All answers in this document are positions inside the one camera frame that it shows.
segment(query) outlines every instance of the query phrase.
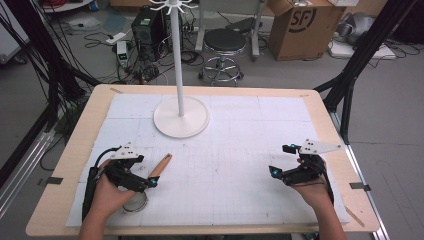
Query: stool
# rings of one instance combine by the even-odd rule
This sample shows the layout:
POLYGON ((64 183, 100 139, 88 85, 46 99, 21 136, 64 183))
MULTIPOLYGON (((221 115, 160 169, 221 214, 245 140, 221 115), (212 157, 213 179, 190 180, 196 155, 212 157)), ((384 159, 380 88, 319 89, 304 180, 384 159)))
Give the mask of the stool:
POLYGON ((204 37, 205 49, 217 54, 203 64, 199 72, 199 79, 205 77, 215 82, 237 81, 243 78, 240 66, 227 56, 234 56, 243 52, 246 39, 243 35, 230 29, 215 29, 207 32, 204 37))

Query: white pole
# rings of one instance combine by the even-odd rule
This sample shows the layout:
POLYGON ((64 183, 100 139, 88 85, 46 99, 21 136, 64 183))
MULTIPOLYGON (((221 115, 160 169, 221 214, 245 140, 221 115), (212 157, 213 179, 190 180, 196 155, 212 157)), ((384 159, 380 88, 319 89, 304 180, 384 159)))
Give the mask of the white pole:
MULTIPOLYGON (((170 0, 171 5, 176 5, 178 0, 170 0)), ((180 27, 178 24, 178 8, 171 9, 171 29, 172 29, 172 48, 174 51, 175 77, 177 82, 178 109, 179 116, 184 117, 184 100, 183 100, 183 75, 181 68, 181 48, 180 48, 180 27)))

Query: black tape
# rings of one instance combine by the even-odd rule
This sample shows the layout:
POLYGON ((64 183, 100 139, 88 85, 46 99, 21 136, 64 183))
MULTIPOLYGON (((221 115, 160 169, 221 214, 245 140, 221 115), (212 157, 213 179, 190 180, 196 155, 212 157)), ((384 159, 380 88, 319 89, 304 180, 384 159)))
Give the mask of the black tape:
POLYGON ((57 178, 57 177, 49 177, 47 179, 47 184, 56 184, 56 185, 60 185, 63 181, 63 178, 57 178))
POLYGON ((357 182, 357 183, 349 183, 350 187, 352 189, 363 189, 365 192, 371 191, 371 187, 370 185, 364 185, 361 182, 357 182))

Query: white paper sheet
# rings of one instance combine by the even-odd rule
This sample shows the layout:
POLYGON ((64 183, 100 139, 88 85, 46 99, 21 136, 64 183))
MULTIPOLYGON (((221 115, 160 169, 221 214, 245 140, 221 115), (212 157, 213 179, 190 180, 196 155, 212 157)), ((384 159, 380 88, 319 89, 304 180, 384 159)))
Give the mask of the white paper sheet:
MULTIPOLYGON (((88 169, 104 150, 126 142, 132 142, 145 157, 131 169, 141 177, 147 177, 167 153, 173 158, 158 186, 146 190, 147 206, 138 213, 118 211, 109 219, 109 226, 317 222, 301 196, 273 179, 268 169, 269 165, 283 170, 297 167, 298 156, 284 153, 281 146, 317 139, 303 99, 195 96, 209 108, 209 125, 192 138, 175 139, 160 133, 152 119, 157 105, 169 97, 115 96, 81 175, 67 226, 81 225, 88 169)), ((349 217, 331 170, 328 172, 336 212, 346 223, 349 217)))

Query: wooden table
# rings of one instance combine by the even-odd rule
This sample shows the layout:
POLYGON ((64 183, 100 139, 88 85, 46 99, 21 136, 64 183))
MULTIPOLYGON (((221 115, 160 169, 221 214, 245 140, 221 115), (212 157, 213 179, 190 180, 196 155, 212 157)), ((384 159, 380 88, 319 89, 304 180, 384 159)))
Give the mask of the wooden table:
MULTIPOLYGON (((30 236, 75 236, 79 228, 65 226, 73 203, 80 174, 91 153, 94 140, 116 94, 176 94, 173 86, 100 85, 94 89, 84 112, 58 162, 52 177, 63 178, 60 185, 49 184, 38 203, 26 232, 30 236)), ((313 90, 184 87, 185 95, 269 96, 303 98, 320 141, 340 143, 339 135, 320 95, 313 90)), ((349 183, 360 182, 345 151, 326 154, 351 221, 346 232, 375 232, 377 217, 363 190, 353 190, 349 183)), ((243 225, 243 226, 173 226, 107 228, 108 235, 178 235, 178 234, 261 234, 312 232, 316 226, 243 225)))

